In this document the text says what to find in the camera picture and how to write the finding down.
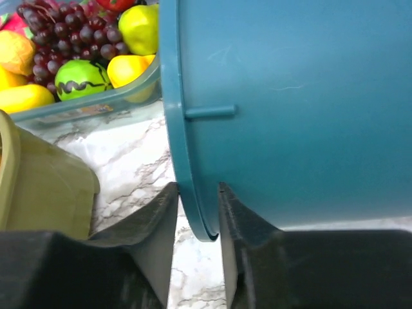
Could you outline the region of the teal plastic bucket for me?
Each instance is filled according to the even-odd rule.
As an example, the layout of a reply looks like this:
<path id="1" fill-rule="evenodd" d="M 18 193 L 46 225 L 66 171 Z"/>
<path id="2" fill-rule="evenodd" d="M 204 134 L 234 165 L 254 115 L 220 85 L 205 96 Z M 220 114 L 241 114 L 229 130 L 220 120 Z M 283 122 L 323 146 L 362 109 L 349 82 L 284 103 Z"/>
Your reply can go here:
<path id="1" fill-rule="evenodd" d="M 160 69 L 199 240 L 221 182 L 278 227 L 411 214 L 410 1 L 162 1 Z"/>

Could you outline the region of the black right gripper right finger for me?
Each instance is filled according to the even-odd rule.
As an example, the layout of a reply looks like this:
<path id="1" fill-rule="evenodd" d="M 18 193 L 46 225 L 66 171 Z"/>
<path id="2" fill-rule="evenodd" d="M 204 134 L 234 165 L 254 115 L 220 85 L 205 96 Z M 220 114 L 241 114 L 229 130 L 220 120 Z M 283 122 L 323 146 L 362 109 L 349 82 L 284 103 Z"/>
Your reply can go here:
<path id="1" fill-rule="evenodd" d="M 281 230 L 219 185 L 229 308 L 410 308 L 411 233 Z"/>

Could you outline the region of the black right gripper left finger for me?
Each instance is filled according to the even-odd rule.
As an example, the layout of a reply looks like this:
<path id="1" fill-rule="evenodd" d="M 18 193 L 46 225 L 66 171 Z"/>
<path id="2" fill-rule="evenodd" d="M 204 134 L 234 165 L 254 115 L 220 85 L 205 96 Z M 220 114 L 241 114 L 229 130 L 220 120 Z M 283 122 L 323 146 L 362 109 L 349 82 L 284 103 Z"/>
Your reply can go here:
<path id="1" fill-rule="evenodd" d="M 2 308 L 165 308 L 178 187 L 87 240 L 60 232 L 1 234 Z"/>

